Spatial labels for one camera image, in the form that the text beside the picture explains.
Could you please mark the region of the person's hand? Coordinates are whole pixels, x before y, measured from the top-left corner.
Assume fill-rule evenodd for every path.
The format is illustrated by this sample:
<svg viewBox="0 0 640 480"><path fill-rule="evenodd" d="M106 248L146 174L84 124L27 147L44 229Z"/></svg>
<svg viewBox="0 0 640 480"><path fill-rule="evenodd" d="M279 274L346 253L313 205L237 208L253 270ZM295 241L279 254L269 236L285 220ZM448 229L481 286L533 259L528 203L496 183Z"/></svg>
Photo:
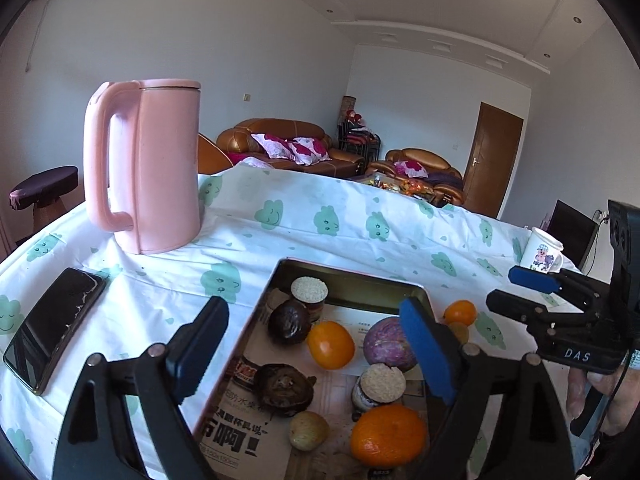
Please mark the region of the person's hand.
<svg viewBox="0 0 640 480"><path fill-rule="evenodd" d="M613 374L571 367L567 380L570 433L581 436L591 419L597 417L594 432L615 436L626 429L639 405L639 351L627 356Z"/></svg>

